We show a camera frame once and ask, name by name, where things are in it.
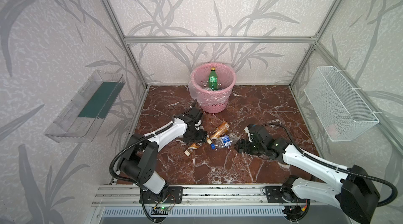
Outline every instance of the blue bottle label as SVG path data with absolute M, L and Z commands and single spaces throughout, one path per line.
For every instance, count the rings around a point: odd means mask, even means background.
M 229 140 L 228 136 L 222 136 L 221 137 L 222 142 L 224 143 L 225 147 L 228 147 L 231 145 L 231 141 Z

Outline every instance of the green plastic bottle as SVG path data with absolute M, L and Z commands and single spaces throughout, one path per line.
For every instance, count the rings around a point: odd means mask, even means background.
M 216 74 L 216 68 L 211 68 L 210 75 L 208 76 L 208 86 L 213 90 L 217 90 L 218 77 Z

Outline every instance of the pink plastic basket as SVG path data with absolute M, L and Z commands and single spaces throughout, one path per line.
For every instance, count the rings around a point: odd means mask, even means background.
M 208 91 L 203 89 L 202 83 L 205 83 L 208 80 L 212 67 L 216 68 L 219 80 L 218 83 L 221 84 L 221 87 L 225 87 L 225 89 L 218 91 Z M 236 80 L 237 76 L 235 75 L 235 71 L 223 63 L 209 62 L 199 65 L 193 70 L 190 77 L 190 96 L 193 99 L 198 100 L 199 105 L 204 111 L 209 113 L 221 112 L 228 104 L 228 99 Z

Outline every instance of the brown marble floor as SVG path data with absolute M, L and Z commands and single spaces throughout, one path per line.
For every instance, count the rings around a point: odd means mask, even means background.
M 192 99 L 186 86 L 152 86 L 136 128 L 139 134 L 154 131 L 170 117 L 189 108 Z M 317 155 L 309 132 L 288 86 L 235 86 L 227 108 L 216 114 L 203 115 L 204 129 L 212 133 L 222 121 L 230 124 L 229 132 L 247 138 L 248 124 L 279 122 L 286 125 L 300 146 Z M 274 136 L 287 138 L 277 127 L 268 127 Z M 189 157 L 180 139 L 170 142 L 158 153 L 156 171 L 170 184 L 209 183 L 283 183 L 290 174 L 309 179 L 310 175 L 294 166 L 239 154 L 233 146 L 212 150 L 204 144 Z

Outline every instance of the wallpaper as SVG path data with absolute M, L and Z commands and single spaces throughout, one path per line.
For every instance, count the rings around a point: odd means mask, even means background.
M 312 36 L 333 2 L 109 1 L 125 36 Z M 285 76 L 295 72 L 304 55 L 303 48 L 307 48 L 306 45 L 258 44 L 187 46 L 189 48 L 180 44 L 141 44 L 132 45 L 132 50 L 137 55 L 143 75 L 153 84 L 187 83 L 192 69 L 207 61 L 230 64 L 237 71 L 238 83 L 273 84 L 284 83 Z M 274 59 L 275 54 L 282 56 Z M 271 72 L 273 70 L 279 71 L 277 78 Z
M 346 0 L 321 43 L 403 135 L 403 0 Z
M 83 223 L 144 89 L 100 0 L 0 0 L 0 223 Z M 126 84 L 91 143 L 44 136 L 94 70 Z
M 355 140 L 344 142 L 330 141 L 312 105 L 304 93 L 310 77 L 318 66 L 326 66 L 319 53 L 314 52 L 301 76 L 293 86 L 293 92 L 300 104 L 301 112 L 307 118 L 307 125 L 314 135 L 315 145 L 321 155 L 332 162 L 345 166 L 358 165 L 371 176 L 392 182 L 399 191 L 398 198 L 391 204 L 378 207 L 372 217 L 372 224 L 398 224 L 403 218 L 403 160 L 378 126 L 372 127 Z M 381 200 L 390 195 L 390 189 L 374 183 L 381 195 Z

